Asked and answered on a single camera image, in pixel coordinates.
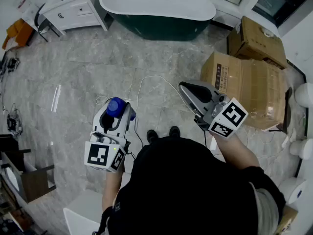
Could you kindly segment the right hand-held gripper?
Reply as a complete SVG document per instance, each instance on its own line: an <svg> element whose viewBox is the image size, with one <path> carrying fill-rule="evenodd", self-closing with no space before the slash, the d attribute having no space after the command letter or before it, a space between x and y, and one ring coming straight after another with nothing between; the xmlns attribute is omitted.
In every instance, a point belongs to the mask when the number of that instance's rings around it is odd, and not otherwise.
<svg viewBox="0 0 313 235"><path fill-rule="evenodd" d="M248 112L235 99L215 90L206 82L180 82L179 93L188 106L198 113L196 124L228 139L243 124Z"/></svg>

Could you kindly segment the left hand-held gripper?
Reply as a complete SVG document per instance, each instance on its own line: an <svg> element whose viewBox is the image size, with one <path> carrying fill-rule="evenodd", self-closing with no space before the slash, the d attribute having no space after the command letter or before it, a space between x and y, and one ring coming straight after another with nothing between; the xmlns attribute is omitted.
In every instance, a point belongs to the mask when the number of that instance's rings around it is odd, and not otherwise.
<svg viewBox="0 0 313 235"><path fill-rule="evenodd" d="M130 125L130 106L121 119L112 123L112 117L107 113L108 104L106 102L93 118L93 131L90 140L85 142L84 164L116 173L121 170L130 145L124 138Z"/></svg>

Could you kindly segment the blue shampoo bottle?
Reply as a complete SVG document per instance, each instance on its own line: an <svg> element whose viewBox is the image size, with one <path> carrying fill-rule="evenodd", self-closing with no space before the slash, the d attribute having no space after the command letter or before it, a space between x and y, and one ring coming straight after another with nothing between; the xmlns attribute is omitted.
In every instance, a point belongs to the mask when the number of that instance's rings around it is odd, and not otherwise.
<svg viewBox="0 0 313 235"><path fill-rule="evenodd" d="M129 102L122 100L119 97L113 97L106 108L105 120L113 123L115 119L121 119L126 112L127 106L130 106L130 121L133 121L136 117L134 109Z"/></svg>

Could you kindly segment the white and green bathtub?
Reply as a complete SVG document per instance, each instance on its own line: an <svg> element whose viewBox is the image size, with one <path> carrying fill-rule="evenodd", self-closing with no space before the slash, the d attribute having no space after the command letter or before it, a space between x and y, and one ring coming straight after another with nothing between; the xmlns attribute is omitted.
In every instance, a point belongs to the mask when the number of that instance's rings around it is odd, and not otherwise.
<svg viewBox="0 0 313 235"><path fill-rule="evenodd" d="M216 15L210 0L99 0L118 23L145 40L191 41Z"/></svg>

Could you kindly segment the person's left forearm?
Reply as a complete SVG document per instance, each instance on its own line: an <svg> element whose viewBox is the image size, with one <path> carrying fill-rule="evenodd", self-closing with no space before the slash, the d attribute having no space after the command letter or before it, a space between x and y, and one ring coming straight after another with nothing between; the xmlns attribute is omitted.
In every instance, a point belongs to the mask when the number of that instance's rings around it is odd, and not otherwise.
<svg viewBox="0 0 313 235"><path fill-rule="evenodd" d="M102 210L105 211L113 205L122 183L123 172L107 172L102 196Z"/></svg>

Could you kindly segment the person's right forearm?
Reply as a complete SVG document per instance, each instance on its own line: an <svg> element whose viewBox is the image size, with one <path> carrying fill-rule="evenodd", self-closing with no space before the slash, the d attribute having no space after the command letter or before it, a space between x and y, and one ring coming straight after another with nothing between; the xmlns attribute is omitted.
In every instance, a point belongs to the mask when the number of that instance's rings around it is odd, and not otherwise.
<svg viewBox="0 0 313 235"><path fill-rule="evenodd" d="M229 139L224 139L213 132L210 132L210 134L215 138L226 163L237 169L260 166L255 154L240 141L236 134Z"/></svg>

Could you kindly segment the person's left black shoe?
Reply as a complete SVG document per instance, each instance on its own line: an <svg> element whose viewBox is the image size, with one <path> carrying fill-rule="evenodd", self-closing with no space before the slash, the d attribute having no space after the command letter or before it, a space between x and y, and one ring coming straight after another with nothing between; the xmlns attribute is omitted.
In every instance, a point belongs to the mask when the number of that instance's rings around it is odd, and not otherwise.
<svg viewBox="0 0 313 235"><path fill-rule="evenodd" d="M147 131L147 141L149 144L152 144L154 141L158 139L158 134L155 130L148 130Z"/></svg>

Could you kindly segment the large cardboard box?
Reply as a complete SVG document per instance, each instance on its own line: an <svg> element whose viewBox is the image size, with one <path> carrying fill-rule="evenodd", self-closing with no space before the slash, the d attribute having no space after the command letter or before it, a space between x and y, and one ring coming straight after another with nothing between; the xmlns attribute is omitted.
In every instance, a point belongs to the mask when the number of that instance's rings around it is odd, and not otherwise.
<svg viewBox="0 0 313 235"><path fill-rule="evenodd" d="M287 86L278 67L215 51L204 63L200 80L236 98L248 112L245 125L268 130L284 122Z"/></svg>

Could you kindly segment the small cardboard box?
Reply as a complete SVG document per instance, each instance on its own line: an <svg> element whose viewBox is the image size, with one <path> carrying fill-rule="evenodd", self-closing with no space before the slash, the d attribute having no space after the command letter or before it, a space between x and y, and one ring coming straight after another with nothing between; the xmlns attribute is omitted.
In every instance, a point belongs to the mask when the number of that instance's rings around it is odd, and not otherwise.
<svg viewBox="0 0 313 235"><path fill-rule="evenodd" d="M280 69L287 68L285 50L277 36L266 37L260 24L243 16L227 37L227 54L239 59L265 61Z"/></svg>

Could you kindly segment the black flat board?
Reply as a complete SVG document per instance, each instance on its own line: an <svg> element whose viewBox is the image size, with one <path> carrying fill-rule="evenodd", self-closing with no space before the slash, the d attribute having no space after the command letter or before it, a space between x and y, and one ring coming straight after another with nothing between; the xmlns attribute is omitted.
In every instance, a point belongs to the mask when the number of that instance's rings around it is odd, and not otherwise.
<svg viewBox="0 0 313 235"><path fill-rule="evenodd" d="M291 107L289 104L290 98L292 96L292 87L289 87L285 93L285 112L283 123L278 124L274 128L270 129L269 132L283 132L288 133L288 127L291 122Z"/></svg>

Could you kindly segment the white ceramic fixture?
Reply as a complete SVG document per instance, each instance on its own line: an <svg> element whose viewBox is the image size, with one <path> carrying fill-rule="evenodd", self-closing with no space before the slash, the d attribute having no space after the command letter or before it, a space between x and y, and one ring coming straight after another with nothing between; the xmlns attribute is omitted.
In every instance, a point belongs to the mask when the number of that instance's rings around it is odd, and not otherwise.
<svg viewBox="0 0 313 235"><path fill-rule="evenodd" d="M92 235L100 227L102 194L87 189L64 207L63 212L70 235Z"/></svg>

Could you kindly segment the white tape roll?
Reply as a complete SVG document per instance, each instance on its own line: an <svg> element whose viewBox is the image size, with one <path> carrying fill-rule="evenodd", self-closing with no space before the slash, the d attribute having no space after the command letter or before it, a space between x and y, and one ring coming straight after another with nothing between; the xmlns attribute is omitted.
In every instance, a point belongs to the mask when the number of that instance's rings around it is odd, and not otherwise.
<svg viewBox="0 0 313 235"><path fill-rule="evenodd" d="M266 29L266 28L264 28L264 27L261 28L261 31L262 31L262 33L263 33L266 37L268 37L268 38L273 38L273 37L275 37L275 34L274 34L273 32L271 32L270 30L268 30L268 29Z"/></svg>

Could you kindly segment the person's black clothing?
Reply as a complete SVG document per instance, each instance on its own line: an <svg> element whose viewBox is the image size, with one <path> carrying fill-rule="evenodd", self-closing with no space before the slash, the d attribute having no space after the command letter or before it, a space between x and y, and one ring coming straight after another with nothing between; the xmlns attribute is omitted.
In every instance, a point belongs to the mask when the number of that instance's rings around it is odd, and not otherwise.
<svg viewBox="0 0 313 235"><path fill-rule="evenodd" d="M237 169L193 140L158 138L138 153L93 235L257 235L250 182L272 195L279 224L286 201L260 166Z"/></svg>

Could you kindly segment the dark wooden chair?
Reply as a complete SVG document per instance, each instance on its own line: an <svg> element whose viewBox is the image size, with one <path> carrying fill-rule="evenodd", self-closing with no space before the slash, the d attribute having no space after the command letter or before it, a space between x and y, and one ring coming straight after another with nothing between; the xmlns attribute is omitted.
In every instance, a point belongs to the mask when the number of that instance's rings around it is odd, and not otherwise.
<svg viewBox="0 0 313 235"><path fill-rule="evenodd" d="M56 189L48 180L54 165L36 168L24 156L31 149L19 149L17 140L10 134L0 134L0 169L8 185L26 203L30 203Z"/></svg>

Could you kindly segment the white ceramic toilet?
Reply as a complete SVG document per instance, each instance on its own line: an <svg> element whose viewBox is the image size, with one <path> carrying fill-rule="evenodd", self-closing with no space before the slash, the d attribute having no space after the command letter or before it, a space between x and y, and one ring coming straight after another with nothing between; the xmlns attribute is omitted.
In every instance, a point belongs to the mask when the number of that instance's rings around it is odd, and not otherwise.
<svg viewBox="0 0 313 235"><path fill-rule="evenodd" d="M290 153L303 160L309 160L313 154L313 139L292 142Z"/></svg>
<svg viewBox="0 0 313 235"><path fill-rule="evenodd" d="M295 101L302 107L313 108L313 83L300 85L294 93Z"/></svg>
<svg viewBox="0 0 313 235"><path fill-rule="evenodd" d="M307 186L307 180L291 177L284 180L279 185L279 190L284 195L287 204L292 204L298 200Z"/></svg>

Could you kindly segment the white vanity cabinet with sink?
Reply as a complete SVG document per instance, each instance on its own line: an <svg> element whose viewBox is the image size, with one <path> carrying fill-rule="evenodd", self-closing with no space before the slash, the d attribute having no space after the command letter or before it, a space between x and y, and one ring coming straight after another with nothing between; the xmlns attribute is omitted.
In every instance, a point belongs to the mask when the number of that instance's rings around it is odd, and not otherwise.
<svg viewBox="0 0 313 235"><path fill-rule="evenodd" d="M65 35L68 29L101 26L109 29L105 21L108 13L99 0L48 0L40 11L53 25Z"/></svg>

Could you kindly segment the black chair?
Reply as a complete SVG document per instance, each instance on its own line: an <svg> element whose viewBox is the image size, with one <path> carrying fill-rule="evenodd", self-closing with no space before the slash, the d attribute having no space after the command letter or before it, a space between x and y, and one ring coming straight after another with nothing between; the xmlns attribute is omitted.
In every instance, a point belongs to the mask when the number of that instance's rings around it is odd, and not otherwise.
<svg viewBox="0 0 313 235"><path fill-rule="evenodd" d="M50 29L54 34L56 34L58 37L60 35L54 30L54 25L42 14L40 14L40 11L44 7L45 3L38 9L35 18L34 18L34 25L37 29L38 34L46 41L48 40L42 35L42 32L48 28Z"/></svg>

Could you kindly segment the black framed door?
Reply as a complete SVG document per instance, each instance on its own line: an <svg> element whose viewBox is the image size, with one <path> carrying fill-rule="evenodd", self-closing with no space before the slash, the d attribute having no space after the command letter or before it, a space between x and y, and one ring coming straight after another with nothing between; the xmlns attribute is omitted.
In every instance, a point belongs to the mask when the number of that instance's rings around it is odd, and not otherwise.
<svg viewBox="0 0 313 235"><path fill-rule="evenodd" d="M279 27L306 0L258 0L253 11Z"/></svg>

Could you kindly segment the orange sofa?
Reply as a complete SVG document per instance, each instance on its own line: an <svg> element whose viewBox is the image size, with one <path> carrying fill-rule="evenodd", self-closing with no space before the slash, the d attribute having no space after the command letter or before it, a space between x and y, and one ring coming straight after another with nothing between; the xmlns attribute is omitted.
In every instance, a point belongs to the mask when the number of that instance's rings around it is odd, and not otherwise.
<svg viewBox="0 0 313 235"><path fill-rule="evenodd" d="M2 44L2 49L9 51L27 46L34 31L34 28L22 18L18 19L9 28L7 28L7 36Z"/></svg>

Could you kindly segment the person's grey garment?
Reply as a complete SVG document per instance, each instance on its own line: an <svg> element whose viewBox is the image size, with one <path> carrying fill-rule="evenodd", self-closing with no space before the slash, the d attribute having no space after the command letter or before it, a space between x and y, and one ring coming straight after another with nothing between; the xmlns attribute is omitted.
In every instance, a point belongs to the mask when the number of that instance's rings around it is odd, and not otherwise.
<svg viewBox="0 0 313 235"><path fill-rule="evenodd" d="M253 188L257 206L257 235L274 235L279 221L277 204L272 195L266 189L256 189L251 182L250 185Z"/></svg>

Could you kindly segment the brown box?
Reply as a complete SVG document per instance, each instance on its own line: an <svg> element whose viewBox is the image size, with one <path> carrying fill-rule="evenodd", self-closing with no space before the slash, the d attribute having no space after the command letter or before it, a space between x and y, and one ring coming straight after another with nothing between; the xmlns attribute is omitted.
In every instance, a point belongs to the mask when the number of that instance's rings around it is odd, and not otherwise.
<svg viewBox="0 0 313 235"><path fill-rule="evenodd" d="M285 235L291 231L291 224L298 215L297 207L294 204L285 205L282 219L277 227L275 235Z"/></svg>

